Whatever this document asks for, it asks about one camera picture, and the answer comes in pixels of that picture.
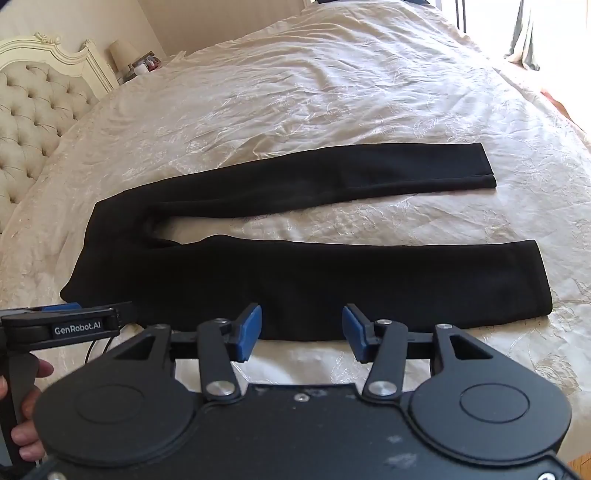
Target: tufted headboard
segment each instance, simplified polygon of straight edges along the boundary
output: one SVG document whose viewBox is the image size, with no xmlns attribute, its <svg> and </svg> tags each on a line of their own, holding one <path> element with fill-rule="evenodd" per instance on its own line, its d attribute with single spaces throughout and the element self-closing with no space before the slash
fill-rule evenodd
<svg viewBox="0 0 591 480">
<path fill-rule="evenodd" d="M 41 34 L 0 41 L 0 235 L 61 136 L 118 82 L 95 45 Z"/>
</svg>

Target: circular black disc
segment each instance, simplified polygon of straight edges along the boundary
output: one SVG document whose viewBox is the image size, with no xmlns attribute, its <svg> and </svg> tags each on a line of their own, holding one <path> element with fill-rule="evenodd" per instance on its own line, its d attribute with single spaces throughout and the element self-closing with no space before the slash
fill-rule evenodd
<svg viewBox="0 0 591 480">
<path fill-rule="evenodd" d="M 410 412 L 431 440 L 462 456 L 505 462 L 548 451 L 570 424 L 570 406 L 561 391 L 518 366 L 475 368 L 478 362 L 454 364 L 421 384 Z"/>
<path fill-rule="evenodd" d="M 35 407 L 35 426 L 47 450 L 63 458 L 124 466 L 178 438 L 193 409 L 192 395 L 174 378 L 140 362 L 121 362 L 52 385 Z M 76 435 L 64 435 L 66 427 Z"/>
</svg>

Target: black pants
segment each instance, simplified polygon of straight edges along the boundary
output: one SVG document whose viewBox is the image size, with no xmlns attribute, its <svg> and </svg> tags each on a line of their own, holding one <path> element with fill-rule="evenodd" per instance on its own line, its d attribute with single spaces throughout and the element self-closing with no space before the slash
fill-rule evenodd
<svg viewBox="0 0 591 480">
<path fill-rule="evenodd" d="M 395 195 L 494 188 L 480 144 L 331 147 L 162 180 L 97 203 L 61 292 L 84 306 L 133 301 L 140 323 L 179 330 L 263 307 L 262 338 L 342 338 L 340 313 L 411 330 L 497 325 L 547 314 L 535 242 L 374 247 L 244 240 L 188 245 L 153 236 L 173 216 L 232 218 Z"/>
</svg>

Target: curtain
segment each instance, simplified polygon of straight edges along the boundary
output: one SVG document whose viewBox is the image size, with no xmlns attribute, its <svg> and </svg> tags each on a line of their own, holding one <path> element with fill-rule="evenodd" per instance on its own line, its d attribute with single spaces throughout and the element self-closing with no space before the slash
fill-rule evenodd
<svg viewBox="0 0 591 480">
<path fill-rule="evenodd" d="M 511 47 L 505 55 L 505 58 L 510 62 L 523 65 L 528 70 L 540 69 L 534 55 L 534 1 L 521 0 Z"/>
</svg>

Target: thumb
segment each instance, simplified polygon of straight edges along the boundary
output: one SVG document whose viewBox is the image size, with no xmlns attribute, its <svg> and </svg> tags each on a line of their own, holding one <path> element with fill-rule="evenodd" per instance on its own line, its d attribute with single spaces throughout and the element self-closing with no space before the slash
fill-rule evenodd
<svg viewBox="0 0 591 480">
<path fill-rule="evenodd" d="M 4 377 L 0 377 L 0 400 L 6 397 L 8 393 L 8 383 Z"/>
</svg>

